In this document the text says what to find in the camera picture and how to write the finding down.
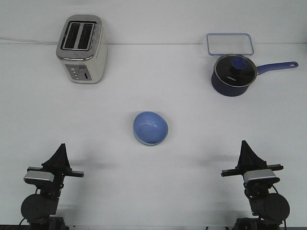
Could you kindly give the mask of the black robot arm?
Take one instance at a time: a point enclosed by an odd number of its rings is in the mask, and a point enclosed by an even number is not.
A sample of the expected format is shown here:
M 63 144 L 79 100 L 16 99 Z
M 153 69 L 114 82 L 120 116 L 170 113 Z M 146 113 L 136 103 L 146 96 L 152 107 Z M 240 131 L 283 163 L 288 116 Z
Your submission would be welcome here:
M 252 150 L 249 144 L 241 142 L 240 155 L 234 169 L 223 170 L 222 177 L 241 175 L 244 194 L 247 197 L 254 218 L 238 218 L 234 230 L 279 230 L 286 228 L 286 219 L 290 214 L 290 205 L 286 198 L 275 190 L 274 184 L 280 182 L 275 171 L 280 171 L 280 164 L 268 165 Z
M 41 167 L 28 167 L 24 182 L 35 185 L 36 191 L 21 204 L 21 214 L 30 230 L 68 230 L 63 217 L 55 217 L 64 179 L 84 177 L 84 172 L 72 170 L 66 145 L 62 143 Z

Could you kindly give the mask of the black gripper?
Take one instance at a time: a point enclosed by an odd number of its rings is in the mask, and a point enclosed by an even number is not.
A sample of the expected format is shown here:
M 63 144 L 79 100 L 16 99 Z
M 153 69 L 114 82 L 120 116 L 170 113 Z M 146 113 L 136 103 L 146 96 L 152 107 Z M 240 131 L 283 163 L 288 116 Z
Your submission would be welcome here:
M 235 169 L 222 170 L 221 176 L 235 176 L 235 175 L 244 175 L 244 173 L 253 170 L 262 170 L 262 169 L 271 169 L 274 171 L 283 170 L 283 166 L 280 164 L 268 165 L 266 161 L 261 159 L 256 155 L 256 153 L 251 149 L 249 144 L 243 140 L 241 142 L 240 155 L 238 159 L 238 163 Z M 266 183 L 252 183 L 246 184 L 243 183 L 245 188 L 245 195 L 248 198 L 256 198 L 269 194 L 269 189 L 273 187 L 274 184 L 266 184 Z
M 52 183 L 34 184 L 36 193 L 38 190 L 43 196 L 59 196 L 64 187 L 65 177 L 84 177 L 83 171 L 74 171 L 69 163 L 65 143 L 62 143 L 52 157 L 42 167 L 28 167 L 28 171 L 42 171 L 54 174 Z

